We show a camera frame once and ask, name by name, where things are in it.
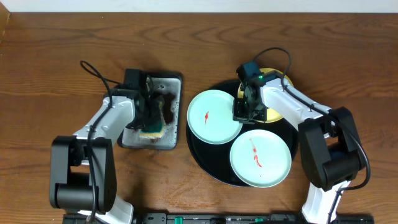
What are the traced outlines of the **yellow plate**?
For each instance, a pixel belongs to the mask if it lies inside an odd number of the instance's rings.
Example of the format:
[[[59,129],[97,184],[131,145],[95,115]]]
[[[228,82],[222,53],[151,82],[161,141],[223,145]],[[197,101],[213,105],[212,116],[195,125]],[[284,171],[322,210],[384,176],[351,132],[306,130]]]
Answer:
[[[282,74],[282,72],[280,70],[276,70],[274,68],[261,68],[260,71],[263,73],[277,72],[280,75]],[[244,96],[243,85],[240,84],[238,87],[237,98],[243,99],[243,96]],[[268,108],[268,109],[266,109],[266,118],[259,118],[257,120],[257,122],[258,123],[273,123],[273,122],[281,120],[282,118],[283,118],[283,116],[280,115],[278,112],[276,112],[275,110],[273,110],[271,108]]]

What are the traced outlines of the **green yellow scrubbing sponge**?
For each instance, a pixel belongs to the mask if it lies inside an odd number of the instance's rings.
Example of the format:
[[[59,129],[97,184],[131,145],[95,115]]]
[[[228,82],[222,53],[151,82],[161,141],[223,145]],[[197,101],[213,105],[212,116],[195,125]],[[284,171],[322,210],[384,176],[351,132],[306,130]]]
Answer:
[[[164,129],[165,129],[165,121],[163,119],[163,125],[162,126],[151,126],[149,124],[149,117],[144,121],[144,127],[140,131],[140,136],[143,138],[160,138],[164,134]]]

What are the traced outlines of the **light blue plate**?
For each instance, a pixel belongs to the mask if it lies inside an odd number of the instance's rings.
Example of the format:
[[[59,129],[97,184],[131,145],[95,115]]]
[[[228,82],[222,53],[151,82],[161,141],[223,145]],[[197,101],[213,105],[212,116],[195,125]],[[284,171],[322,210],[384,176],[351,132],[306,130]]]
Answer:
[[[232,170],[244,183],[268,188],[281,183],[290,172],[292,158],[285,141],[261,129],[241,134],[229,154]]]
[[[187,121],[191,132],[208,144],[224,144],[233,140],[243,124],[233,119],[234,97],[221,90],[199,93],[190,102]]]

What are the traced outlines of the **light blue plate front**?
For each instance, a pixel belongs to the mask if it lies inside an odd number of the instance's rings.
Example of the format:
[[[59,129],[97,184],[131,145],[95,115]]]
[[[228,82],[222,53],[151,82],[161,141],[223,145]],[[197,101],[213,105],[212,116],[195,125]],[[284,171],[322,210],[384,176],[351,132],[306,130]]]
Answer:
[[[229,154],[232,170],[244,183],[268,188],[281,183],[290,172],[292,158],[285,141],[261,129],[241,134]]]

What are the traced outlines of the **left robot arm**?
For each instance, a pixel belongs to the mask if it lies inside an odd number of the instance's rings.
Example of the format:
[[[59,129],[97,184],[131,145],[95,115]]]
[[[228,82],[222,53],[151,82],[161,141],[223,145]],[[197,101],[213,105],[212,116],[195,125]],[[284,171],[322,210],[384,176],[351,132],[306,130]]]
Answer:
[[[49,201],[53,208],[88,212],[87,222],[116,222],[118,205],[113,147],[125,128],[142,129],[163,121],[164,97],[113,88],[92,119],[51,145]]]

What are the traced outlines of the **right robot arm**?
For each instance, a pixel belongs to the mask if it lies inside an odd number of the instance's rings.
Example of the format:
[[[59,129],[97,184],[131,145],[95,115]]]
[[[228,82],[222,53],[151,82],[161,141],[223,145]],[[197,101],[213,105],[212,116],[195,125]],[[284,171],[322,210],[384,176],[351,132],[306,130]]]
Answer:
[[[371,167],[353,115],[331,109],[295,89],[277,71],[241,72],[244,96],[234,102],[233,118],[254,123],[266,109],[278,112],[298,131],[302,167],[310,181],[302,216],[308,223],[333,223],[343,192],[369,183]]]

